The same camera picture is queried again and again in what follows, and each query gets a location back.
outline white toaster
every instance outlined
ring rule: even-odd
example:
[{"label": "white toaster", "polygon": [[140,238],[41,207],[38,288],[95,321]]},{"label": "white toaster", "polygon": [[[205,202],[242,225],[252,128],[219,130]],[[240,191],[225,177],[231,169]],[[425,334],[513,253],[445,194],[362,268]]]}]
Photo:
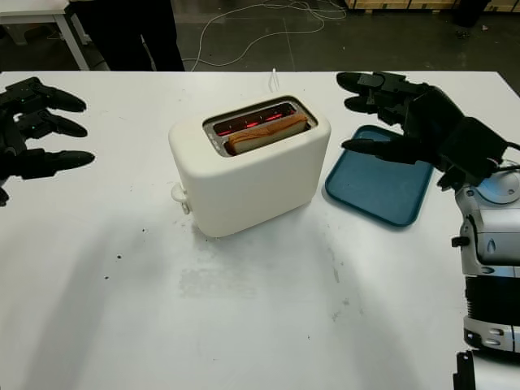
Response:
[{"label": "white toaster", "polygon": [[[300,132],[240,154],[230,150],[233,137],[300,114],[307,118]],[[250,228],[311,200],[330,133],[308,102],[283,93],[193,117],[170,130],[182,181],[171,195],[207,236]]]}]

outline black pants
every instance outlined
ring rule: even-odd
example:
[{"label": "black pants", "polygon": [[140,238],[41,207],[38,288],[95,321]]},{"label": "black pants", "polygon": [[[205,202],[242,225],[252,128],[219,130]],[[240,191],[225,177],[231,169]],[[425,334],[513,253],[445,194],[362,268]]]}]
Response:
[{"label": "black pants", "polygon": [[71,6],[112,71],[152,70],[141,35],[158,71],[184,70],[170,0],[94,0]]}]

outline white table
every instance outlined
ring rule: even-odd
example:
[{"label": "white table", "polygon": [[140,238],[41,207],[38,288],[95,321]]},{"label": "white table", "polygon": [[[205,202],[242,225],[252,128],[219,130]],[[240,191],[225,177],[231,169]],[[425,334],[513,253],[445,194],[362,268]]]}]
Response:
[{"label": "white table", "polygon": [[[0,88],[32,73],[2,75]],[[452,388],[466,349],[462,221],[435,175],[417,222],[396,230],[313,201],[223,239],[170,199],[177,120],[268,93],[266,73],[36,73],[89,104],[65,114],[89,137],[32,145],[90,150],[88,167],[11,178],[0,210],[0,379],[15,390]],[[412,72],[520,141],[520,100],[493,72]],[[373,116],[348,112],[333,73],[282,73],[340,143]]]},{"label": "white table", "polygon": [[82,71],[89,65],[80,48],[80,37],[65,12],[68,0],[0,0],[0,24],[56,23]]}]

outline blue tray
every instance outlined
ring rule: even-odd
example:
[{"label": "blue tray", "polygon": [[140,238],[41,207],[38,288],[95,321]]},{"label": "blue tray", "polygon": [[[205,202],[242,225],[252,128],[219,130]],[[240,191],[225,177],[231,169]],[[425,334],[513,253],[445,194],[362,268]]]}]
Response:
[{"label": "blue tray", "polygon": [[[396,134],[376,126],[363,126],[353,138],[388,141]],[[346,150],[325,182],[330,197],[394,226],[412,224],[418,216],[433,166],[380,160]]]}]

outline floor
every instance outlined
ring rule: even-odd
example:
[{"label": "floor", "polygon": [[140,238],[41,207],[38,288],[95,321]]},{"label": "floor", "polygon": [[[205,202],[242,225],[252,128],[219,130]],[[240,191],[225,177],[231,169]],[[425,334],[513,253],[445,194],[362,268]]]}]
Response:
[{"label": "floor", "polygon": [[[208,20],[257,0],[172,0],[178,46],[183,58],[197,56],[202,29]],[[309,0],[313,9],[337,10],[330,2]],[[254,6],[217,19],[206,31],[201,58],[217,64],[238,58],[253,40],[271,33],[250,48],[244,58],[223,67],[199,63],[197,71],[257,72],[275,67],[292,71],[453,70],[498,71],[520,94],[520,14],[483,15],[472,29],[459,28],[452,15],[441,12],[375,12],[373,15],[324,12],[343,19],[322,20],[295,9]],[[323,28],[317,32],[303,32]],[[77,66],[65,43],[40,28],[29,45],[0,39],[0,70],[74,70]],[[92,45],[87,58],[97,70],[106,69]],[[192,62],[186,62],[189,70]]]}]

